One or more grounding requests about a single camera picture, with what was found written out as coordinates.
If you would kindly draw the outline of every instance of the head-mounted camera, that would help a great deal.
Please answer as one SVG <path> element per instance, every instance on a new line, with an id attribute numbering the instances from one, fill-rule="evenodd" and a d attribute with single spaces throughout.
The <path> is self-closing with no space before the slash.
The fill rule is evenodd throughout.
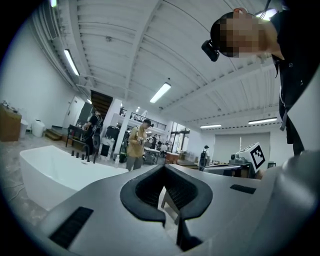
<path id="1" fill-rule="evenodd" d="M 206 55 L 210 58 L 211 61 L 216 62 L 219 58 L 219 51 L 213 46 L 213 43 L 211 40 L 205 41 L 201 49 L 205 52 Z"/>

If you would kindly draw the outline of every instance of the black hair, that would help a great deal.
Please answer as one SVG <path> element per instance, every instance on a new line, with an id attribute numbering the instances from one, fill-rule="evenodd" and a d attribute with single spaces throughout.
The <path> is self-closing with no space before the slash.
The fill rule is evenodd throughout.
<path id="1" fill-rule="evenodd" d="M 145 119 L 143 122 L 147 123 L 149 126 L 151 126 L 151 121 L 149 119 Z"/>
<path id="2" fill-rule="evenodd" d="M 238 51 L 233 47 L 227 46 L 227 34 L 224 30 L 221 31 L 220 24 L 226 24 L 227 19 L 232 19 L 234 12 L 228 12 L 221 16 L 215 23 L 213 23 L 210 31 L 212 46 L 221 54 L 227 57 L 235 57 Z"/>

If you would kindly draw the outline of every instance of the white door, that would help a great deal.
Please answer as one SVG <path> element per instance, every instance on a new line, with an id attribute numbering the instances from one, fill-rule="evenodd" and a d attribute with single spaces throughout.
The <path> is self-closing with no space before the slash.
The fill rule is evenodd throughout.
<path id="1" fill-rule="evenodd" d="M 63 121 L 63 128 L 68 128 L 69 125 L 74 126 L 76 124 L 84 104 L 85 102 L 81 98 L 74 96 L 69 106 L 69 109 L 66 112 L 66 115 Z"/>

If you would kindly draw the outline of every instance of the staircase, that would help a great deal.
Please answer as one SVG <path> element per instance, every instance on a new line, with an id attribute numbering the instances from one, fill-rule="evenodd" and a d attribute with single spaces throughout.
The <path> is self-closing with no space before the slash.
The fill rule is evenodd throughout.
<path id="1" fill-rule="evenodd" d="M 61 141 L 62 139 L 62 135 L 52 129 L 46 129 L 45 136 L 53 141 Z"/>

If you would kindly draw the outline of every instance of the backpack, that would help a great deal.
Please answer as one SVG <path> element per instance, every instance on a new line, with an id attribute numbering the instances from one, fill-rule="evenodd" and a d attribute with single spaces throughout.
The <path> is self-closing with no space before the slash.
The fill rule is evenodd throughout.
<path id="1" fill-rule="evenodd" d="M 207 156 L 207 151 L 202 151 L 201 155 L 200 155 L 200 159 L 205 159 Z"/>
<path id="2" fill-rule="evenodd" d="M 100 115 L 95 115 L 98 122 L 92 127 L 92 135 L 94 136 L 95 134 L 100 134 L 101 132 L 101 127 L 102 127 L 102 123 L 103 123 L 103 119 L 101 118 Z"/>
<path id="3" fill-rule="evenodd" d="M 99 150 L 99 147 L 100 147 L 100 133 L 101 133 L 101 130 L 102 130 L 102 123 L 103 123 L 104 120 L 99 115 L 96 115 L 96 118 L 98 119 L 98 122 L 92 127 L 92 134 L 91 135 L 92 135 L 93 147 L 96 150 Z"/>

